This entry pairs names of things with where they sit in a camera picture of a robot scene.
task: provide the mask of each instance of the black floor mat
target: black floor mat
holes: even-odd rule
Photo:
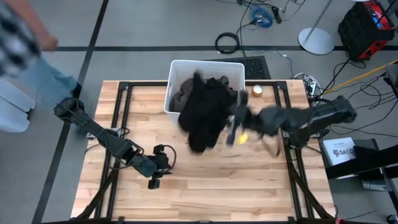
[[[265,80],[271,79],[269,75],[266,58],[264,56],[256,57],[241,57],[241,58],[223,58],[206,60],[211,62],[234,62],[244,65],[244,78],[245,80]]]

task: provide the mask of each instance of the plaid shirt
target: plaid shirt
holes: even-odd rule
[[[16,76],[40,56],[28,25],[0,0],[0,77]]]

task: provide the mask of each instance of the brown cloth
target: brown cloth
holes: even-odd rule
[[[217,79],[219,82],[221,82],[227,89],[229,94],[234,98],[238,94],[235,90],[233,90],[231,87],[229,87],[229,80],[228,77],[222,76],[221,78]],[[183,110],[185,104],[187,104],[187,100],[189,97],[189,94],[191,93],[193,88],[193,79],[189,78],[185,82],[181,84],[180,91],[176,92],[174,96],[172,97],[172,100],[170,101],[169,104],[169,111],[170,112],[176,112],[176,113],[181,113]]]

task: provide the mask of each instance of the yellow object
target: yellow object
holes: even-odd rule
[[[398,60],[395,60],[393,62],[388,63],[388,65],[393,64],[393,63],[397,63],[397,62],[398,62]],[[369,75],[372,75],[373,73],[378,72],[378,71],[384,69],[385,67],[386,67],[386,65],[383,65],[383,66],[380,66],[378,68],[375,68],[374,70],[371,70],[368,73],[365,73],[365,74],[360,75],[358,77],[352,78],[352,79],[348,80],[347,82],[344,82],[344,83],[342,83],[342,84],[340,84],[338,86],[335,86],[335,87],[331,88],[330,90],[326,90],[323,94],[330,93],[331,91],[334,91],[335,89],[338,89],[338,88],[340,88],[342,86],[345,86],[345,85],[347,85],[347,84],[349,84],[349,83],[351,83],[353,81],[359,80],[360,78],[364,78],[364,77],[369,76]]]
[[[243,144],[248,140],[249,136],[246,133],[243,133],[242,135],[240,135],[240,137],[238,138],[238,144]]]

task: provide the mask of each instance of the white stand base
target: white stand base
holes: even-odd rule
[[[298,35],[298,41],[306,51],[317,55],[324,55],[330,53],[335,48],[331,35],[318,28],[315,28],[310,38],[305,41],[310,30],[311,28],[306,28]]]

